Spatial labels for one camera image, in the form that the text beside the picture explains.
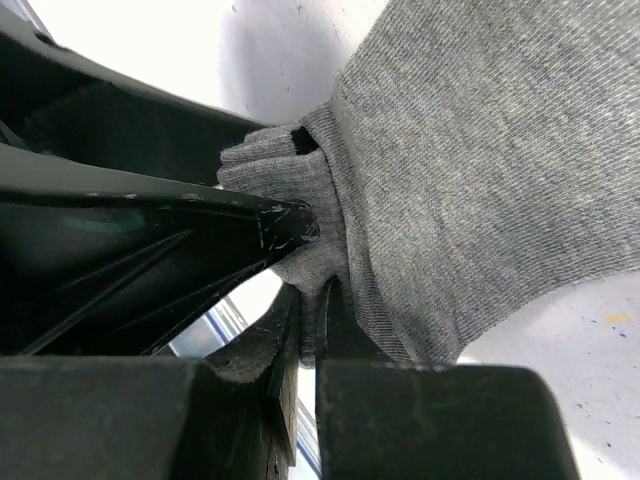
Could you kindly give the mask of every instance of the yellow stain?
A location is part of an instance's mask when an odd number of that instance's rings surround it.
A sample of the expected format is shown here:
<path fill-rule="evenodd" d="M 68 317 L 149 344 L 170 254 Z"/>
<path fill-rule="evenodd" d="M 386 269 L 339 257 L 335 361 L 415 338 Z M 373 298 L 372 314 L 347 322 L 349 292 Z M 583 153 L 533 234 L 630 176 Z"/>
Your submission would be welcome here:
<path fill-rule="evenodd" d="M 627 313 L 618 313 L 615 315 L 609 315 L 608 317 L 604 317 L 604 321 L 608 323 L 630 322 L 631 315 Z"/>

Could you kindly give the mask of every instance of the knit fabric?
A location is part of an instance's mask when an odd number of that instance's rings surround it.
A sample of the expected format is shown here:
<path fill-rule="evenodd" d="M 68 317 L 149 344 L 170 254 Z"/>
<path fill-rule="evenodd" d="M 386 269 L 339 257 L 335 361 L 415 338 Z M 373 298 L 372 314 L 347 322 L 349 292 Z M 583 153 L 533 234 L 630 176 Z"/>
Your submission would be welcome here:
<path fill-rule="evenodd" d="M 323 238 L 278 266 L 349 290 L 397 359 L 452 362 L 561 285 L 640 265 L 635 0 L 392 0 L 299 125 L 225 152 L 230 189 L 302 199 Z"/>

